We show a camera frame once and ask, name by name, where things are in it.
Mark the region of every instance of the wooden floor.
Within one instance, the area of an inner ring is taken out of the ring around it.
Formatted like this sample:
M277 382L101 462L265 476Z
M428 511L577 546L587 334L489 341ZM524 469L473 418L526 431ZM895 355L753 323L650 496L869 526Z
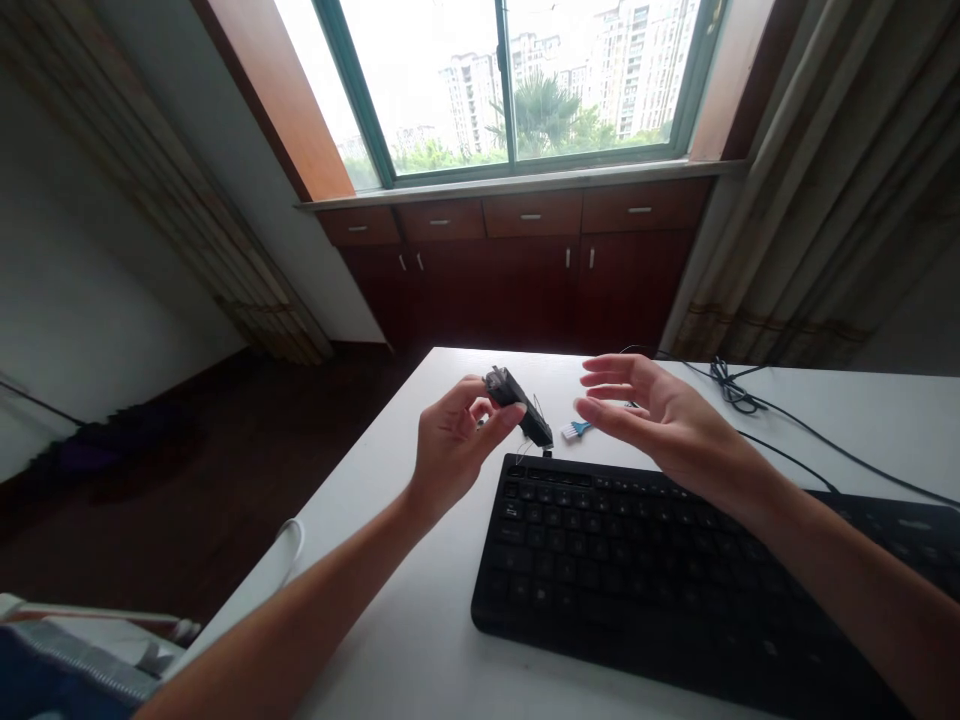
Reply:
M54 497L0 485L0 592L209 621L419 360L337 350L241 353L165 396L192 420L175 441Z

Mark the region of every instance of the curtain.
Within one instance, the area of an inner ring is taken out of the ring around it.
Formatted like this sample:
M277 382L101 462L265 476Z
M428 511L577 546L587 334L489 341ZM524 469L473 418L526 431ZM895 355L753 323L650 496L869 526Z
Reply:
M154 223L251 346L301 364L331 354L83 0L0 0L0 60Z
M960 236L960 20L830 0L671 350L842 368Z

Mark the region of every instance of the white desk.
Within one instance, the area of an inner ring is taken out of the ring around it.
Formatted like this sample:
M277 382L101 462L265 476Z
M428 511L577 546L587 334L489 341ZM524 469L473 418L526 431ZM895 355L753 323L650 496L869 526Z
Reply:
M468 373L506 366L536 393L554 430L554 457L652 469L638 450L599 431L567 444L560 427L578 419L582 358L437 348L347 453L297 516L306 528L299 569L370 520L413 470L420 411ZM773 412L745 417L716 386L679 363L663 363L736 427L795 456L841 492L906 500L919 496L861 469ZM743 385L897 477L960 498L960 379L770 368ZM332 413L336 408L317 408ZM474 488L403 562L337 651L298 717L342 718L693 718L767 717L668 685L482 635L470 600L504 453L519 428L484 463ZM816 478L761 448L788 477ZM264 555L185 654L196 657L277 589L294 533Z

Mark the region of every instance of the window frame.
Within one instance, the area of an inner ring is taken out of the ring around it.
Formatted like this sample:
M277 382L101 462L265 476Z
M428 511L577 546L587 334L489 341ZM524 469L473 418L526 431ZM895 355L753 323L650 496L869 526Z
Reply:
M370 156L370 162L384 190L676 160L688 154L703 102L717 38L727 8L725 0L701 0L690 39L690 49L687 52L683 79L680 83L670 139L666 143L527 160L517 157L513 78L510 63L507 62L507 53L510 52L510 35L507 26L506 2L509 0L494 0L498 41L496 57L504 98L507 162L401 175L394 167L390 148L380 126L340 0L313 0L314 9Z

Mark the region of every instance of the left hand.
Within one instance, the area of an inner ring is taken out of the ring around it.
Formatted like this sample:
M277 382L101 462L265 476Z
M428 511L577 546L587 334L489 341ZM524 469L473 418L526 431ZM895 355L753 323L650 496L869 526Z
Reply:
M417 465L407 488L411 510L436 523L473 487L483 461L526 412L523 403L497 409L483 379L467 375L420 413ZM477 429L484 414L490 419Z

